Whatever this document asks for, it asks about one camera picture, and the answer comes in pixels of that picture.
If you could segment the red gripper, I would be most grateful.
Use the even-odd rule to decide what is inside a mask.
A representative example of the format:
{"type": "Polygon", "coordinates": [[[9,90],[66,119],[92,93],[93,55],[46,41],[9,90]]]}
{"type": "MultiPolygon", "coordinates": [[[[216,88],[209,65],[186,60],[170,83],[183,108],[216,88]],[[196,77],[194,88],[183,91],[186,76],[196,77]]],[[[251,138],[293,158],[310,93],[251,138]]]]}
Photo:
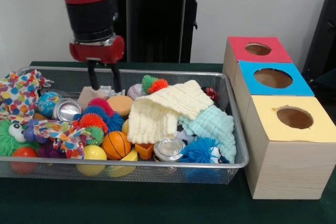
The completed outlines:
{"type": "Polygon", "coordinates": [[[75,60],[81,62],[87,61],[89,80],[94,90],[99,90],[100,88],[95,73],[95,61],[98,61],[102,63],[112,63],[110,67],[113,73],[114,91],[122,91],[120,71],[116,64],[123,58],[125,50],[125,42],[121,36],[113,35],[107,40],[96,42],[78,42],[73,39],[69,44],[69,48],[75,60]]]}

